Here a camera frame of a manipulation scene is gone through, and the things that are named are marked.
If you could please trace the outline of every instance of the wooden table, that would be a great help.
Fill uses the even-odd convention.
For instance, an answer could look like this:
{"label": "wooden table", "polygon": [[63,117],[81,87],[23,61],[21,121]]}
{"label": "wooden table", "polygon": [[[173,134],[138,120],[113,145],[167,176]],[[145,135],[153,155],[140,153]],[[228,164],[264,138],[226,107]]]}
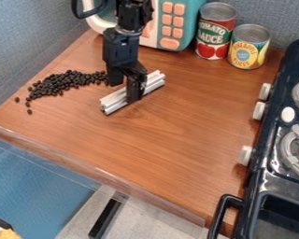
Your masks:
{"label": "wooden table", "polygon": [[[91,85],[38,99],[33,115],[26,113],[23,99],[34,81],[67,69],[105,69],[101,45],[102,37],[87,32],[2,104],[0,137],[209,226],[222,194],[242,196],[246,170],[238,155],[255,138],[259,123],[250,116],[283,52],[271,49],[264,67],[245,71],[199,59],[192,49],[141,47],[149,71],[166,74],[166,85],[142,101],[107,117],[99,99],[118,88]],[[235,213],[226,216],[224,234],[234,220]]]}

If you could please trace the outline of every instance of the stove knob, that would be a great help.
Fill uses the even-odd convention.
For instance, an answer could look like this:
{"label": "stove knob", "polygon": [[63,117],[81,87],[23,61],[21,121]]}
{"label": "stove knob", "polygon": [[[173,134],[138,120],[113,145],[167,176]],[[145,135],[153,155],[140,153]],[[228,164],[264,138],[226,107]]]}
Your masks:
{"label": "stove knob", "polygon": [[249,160],[253,148],[251,146],[243,146],[239,156],[239,164],[249,165]]}
{"label": "stove knob", "polygon": [[291,107],[285,107],[282,111],[281,111],[281,119],[285,122],[285,123],[290,123],[295,119],[295,110]]}
{"label": "stove knob", "polygon": [[262,120],[263,113],[265,111],[266,104],[264,102],[257,102],[252,118],[255,120]]}
{"label": "stove knob", "polygon": [[269,96],[269,93],[270,93],[270,90],[272,88],[272,85],[271,84],[268,84],[268,83],[264,83],[262,85],[262,88],[261,88],[261,91],[260,91],[260,95],[259,95],[259,98],[263,101],[266,101],[268,99],[268,96]]}

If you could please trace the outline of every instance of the tin can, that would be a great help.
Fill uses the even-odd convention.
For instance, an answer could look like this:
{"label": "tin can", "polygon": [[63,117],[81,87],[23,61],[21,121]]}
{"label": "tin can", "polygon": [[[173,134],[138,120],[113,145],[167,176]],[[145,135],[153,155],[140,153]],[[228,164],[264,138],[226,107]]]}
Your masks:
{"label": "tin can", "polygon": [[228,4],[215,2],[203,5],[200,13],[196,54],[209,60],[226,57],[235,27],[235,9]]}
{"label": "tin can", "polygon": [[256,24],[243,24],[234,29],[228,61],[240,69],[263,65],[270,43],[269,31]]}

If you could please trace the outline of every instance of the black stove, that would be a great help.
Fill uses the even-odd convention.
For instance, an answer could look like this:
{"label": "black stove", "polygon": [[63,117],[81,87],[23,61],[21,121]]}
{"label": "black stove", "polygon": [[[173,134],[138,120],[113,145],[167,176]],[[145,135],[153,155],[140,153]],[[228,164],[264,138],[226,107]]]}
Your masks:
{"label": "black stove", "polygon": [[208,239],[216,239],[227,208],[238,209],[232,238],[299,239],[299,40],[288,47],[273,85],[264,84],[253,117],[262,121],[247,165],[243,199],[223,195]]}

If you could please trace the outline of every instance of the can label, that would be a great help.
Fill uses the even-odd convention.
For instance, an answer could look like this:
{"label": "can label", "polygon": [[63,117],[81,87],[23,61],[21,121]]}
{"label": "can label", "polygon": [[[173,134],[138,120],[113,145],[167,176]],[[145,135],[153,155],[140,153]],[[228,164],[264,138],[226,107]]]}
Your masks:
{"label": "can label", "polygon": [[235,19],[221,22],[201,18],[196,37],[196,54],[209,60],[226,57],[234,25]]}
{"label": "can label", "polygon": [[249,43],[232,38],[228,61],[241,69],[255,69],[263,65],[269,40],[262,43]]}
{"label": "can label", "polygon": [[199,21],[197,37],[206,44],[224,45],[229,42],[231,32],[226,27],[211,21]]}

